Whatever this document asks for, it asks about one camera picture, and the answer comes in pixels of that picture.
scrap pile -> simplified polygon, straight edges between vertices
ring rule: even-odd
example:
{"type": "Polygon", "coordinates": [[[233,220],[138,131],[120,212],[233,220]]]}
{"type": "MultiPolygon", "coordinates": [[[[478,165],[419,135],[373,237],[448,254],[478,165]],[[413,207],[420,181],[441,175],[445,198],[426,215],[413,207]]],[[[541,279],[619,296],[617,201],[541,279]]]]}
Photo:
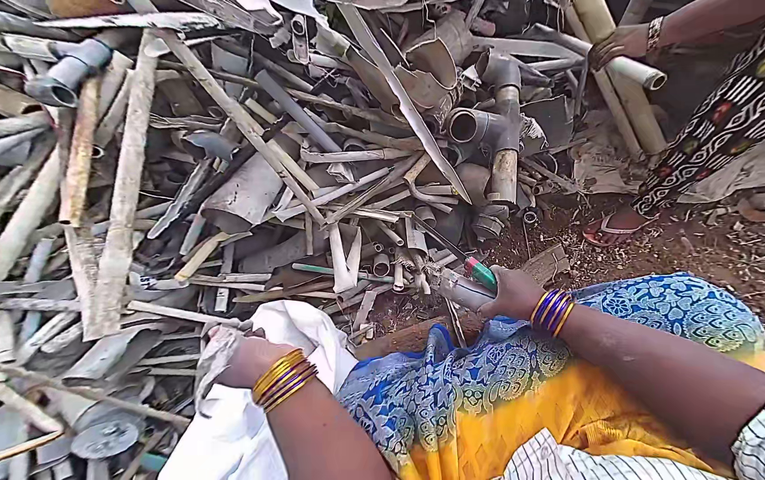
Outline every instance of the scrap pile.
{"type": "Polygon", "coordinates": [[[522,34],[537,4],[3,0],[0,478],[159,468],[201,336],[261,302],[358,344],[388,290],[462,301],[428,228],[474,250],[577,191],[590,44],[522,34]]]}

bangle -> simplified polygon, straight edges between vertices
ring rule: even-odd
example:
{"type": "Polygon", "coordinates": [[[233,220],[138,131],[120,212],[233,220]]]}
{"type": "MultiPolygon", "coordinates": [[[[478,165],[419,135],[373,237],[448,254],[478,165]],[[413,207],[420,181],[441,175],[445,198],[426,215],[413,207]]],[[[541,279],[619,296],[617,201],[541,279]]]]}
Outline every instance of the bangle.
{"type": "Polygon", "coordinates": [[[531,312],[531,325],[537,330],[557,337],[574,305],[575,301],[569,293],[552,289],[539,299],[534,311],[531,312]]]}
{"type": "Polygon", "coordinates": [[[264,372],[252,387],[252,401],[257,403],[264,392],[273,386],[287,371],[303,361],[303,351],[299,348],[282,355],[278,360],[270,365],[270,368],[264,372]]]}
{"type": "Polygon", "coordinates": [[[292,350],[273,362],[255,382],[252,401],[269,413],[317,374],[317,367],[306,359],[301,349],[292,350]]]}
{"type": "Polygon", "coordinates": [[[664,17],[655,17],[649,23],[649,36],[646,38],[646,53],[658,48],[661,42],[661,24],[664,23],[664,17]]]}
{"type": "Polygon", "coordinates": [[[560,319],[560,323],[558,324],[558,328],[554,331],[554,334],[552,335],[554,338],[558,337],[558,334],[560,333],[560,329],[563,328],[563,324],[566,323],[566,319],[569,317],[569,313],[572,312],[572,307],[575,306],[574,301],[569,302],[569,306],[566,307],[566,311],[563,312],[563,317],[560,319]]]}

striped shirt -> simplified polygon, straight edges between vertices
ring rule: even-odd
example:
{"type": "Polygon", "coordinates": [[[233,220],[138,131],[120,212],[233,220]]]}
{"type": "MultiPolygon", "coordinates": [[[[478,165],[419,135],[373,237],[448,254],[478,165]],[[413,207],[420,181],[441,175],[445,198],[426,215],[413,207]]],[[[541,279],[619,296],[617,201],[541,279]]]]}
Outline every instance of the striped shirt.
{"type": "MultiPolygon", "coordinates": [[[[765,408],[732,444],[735,472],[741,480],[765,480],[765,408]]],[[[624,455],[590,455],[558,445],[547,429],[518,447],[507,463],[505,480],[722,480],[673,460],[624,455]]]]}

flip-flop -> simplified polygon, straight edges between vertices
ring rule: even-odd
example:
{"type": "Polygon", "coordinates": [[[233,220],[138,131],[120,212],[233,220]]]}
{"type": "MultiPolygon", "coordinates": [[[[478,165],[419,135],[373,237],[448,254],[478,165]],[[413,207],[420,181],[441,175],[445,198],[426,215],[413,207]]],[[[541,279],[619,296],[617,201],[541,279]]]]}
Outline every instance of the flip-flop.
{"type": "Polygon", "coordinates": [[[658,220],[658,217],[660,217],[661,215],[655,215],[654,219],[652,219],[652,220],[649,220],[649,221],[647,221],[647,222],[645,222],[645,223],[641,224],[639,227],[637,227],[637,228],[632,228],[632,229],[625,229],[625,228],[611,228],[611,227],[609,227],[609,226],[608,226],[608,223],[610,223],[610,219],[611,219],[613,216],[614,216],[614,214],[613,214],[613,213],[611,213],[610,215],[607,215],[605,218],[603,218],[603,219],[602,219],[602,224],[601,224],[601,225],[598,227],[598,230],[597,230],[597,231],[595,231],[595,232],[593,232],[593,233],[586,233],[586,232],[581,232],[581,235],[583,235],[583,236],[584,236],[584,239],[585,239],[585,240],[586,240],[588,243],[590,243],[590,244],[593,244],[593,245],[596,245],[597,247],[611,247],[611,246],[614,246],[614,245],[616,245],[616,244],[603,244],[603,243],[599,242],[599,241],[596,239],[596,233],[599,233],[599,232],[604,232],[604,233],[612,233],[612,234],[615,234],[615,235],[633,235],[633,234],[635,234],[635,233],[637,233],[637,232],[640,232],[640,230],[641,230],[641,229],[643,229],[643,228],[644,228],[644,226],[646,226],[646,225],[648,225],[648,224],[651,224],[652,222],[654,222],[654,221],[658,220]]]}

gold bangle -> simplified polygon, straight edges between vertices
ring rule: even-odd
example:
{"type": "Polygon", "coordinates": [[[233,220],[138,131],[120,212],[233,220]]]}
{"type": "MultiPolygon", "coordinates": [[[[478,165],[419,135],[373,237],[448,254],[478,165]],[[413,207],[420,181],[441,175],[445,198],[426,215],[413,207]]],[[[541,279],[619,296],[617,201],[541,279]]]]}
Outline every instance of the gold bangle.
{"type": "Polygon", "coordinates": [[[543,294],[543,295],[542,295],[542,296],[539,298],[539,301],[537,301],[537,305],[536,305],[536,307],[534,307],[534,311],[532,311],[532,312],[531,312],[531,323],[533,323],[533,322],[534,322],[534,317],[535,317],[535,316],[536,316],[536,314],[537,314],[537,310],[539,310],[539,305],[542,303],[542,300],[546,300],[546,297],[548,296],[548,294],[549,294],[549,293],[551,293],[551,290],[548,290],[547,292],[545,292],[545,293],[544,293],[544,294],[543,294]]]}
{"type": "Polygon", "coordinates": [[[314,366],[303,371],[302,375],[293,377],[291,381],[284,386],[284,391],[280,392],[276,396],[268,398],[267,401],[261,402],[260,407],[264,409],[264,412],[269,412],[271,406],[275,406],[276,404],[281,403],[283,399],[293,395],[294,392],[299,389],[299,387],[303,386],[303,384],[307,382],[309,378],[316,376],[317,374],[317,368],[314,368],[314,366]]]}
{"type": "Polygon", "coordinates": [[[279,381],[273,385],[270,391],[266,392],[266,394],[259,398],[256,403],[262,407],[265,406],[270,401],[272,401],[273,398],[279,397],[284,392],[284,390],[289,385],[291,385],[291,383],[296,381],[297,378],[305,375],[309,370],[312,370],[313,368],[314,365],[312,365],[311,362],[308,360],[303,360],[302,363],[292,368],[289,373],[282,376],[279,381]]]}
{"type": "Polygon", "coordinates": [[[305,386],[305,384],[308,383],[310,379],[317,376],[317,369],[315,368],[312,373],[309,373],[305,378],[303,378],[297,385],[294,385],[289,391],[285,392],[284,395],[282,395],[280,398],[273,401],[270,405],[267,405],[266,407],[263,407],[264,413],[270,413],[272,410],[279,406],[280,403],[287,400],[288,397],[296,393],[297,390],[305,386]]]}
{"type": "Polygon", "coordinates": [[[558,334],[560,333],[560,329],[563,328],[563,324],[566,323],[566,319],[569,317],[569,313],[572,312],[572,307],[574,307],[574,306],[575,306],[575,302],[574,301],[569,302],[569,306],[566,307],[566,311],[563,312],[563,317],[560,319],[560,323],[558,324],[558,328],[555,329],[555,331],[554,331],[554,335],[552,336],[553,338],[557,338],[558,337],[558,334]]]}
{"type": "Polygon", "coordinates": [[[255,382],[255,387],[253,387],[252,390],[253,401],[258,401],[258,399],[265,395],[270,387],[272,387],[273,384],[281,378],[281,376],[287,373],[293,366],[302,362],[303,359],[305,359],[303,354],[297,350],[294,350],[288,355],[284,355],[279,360],[276,360],[276,362],[264,373],[264,375],[262,375],[261,378],[255,382]]]}

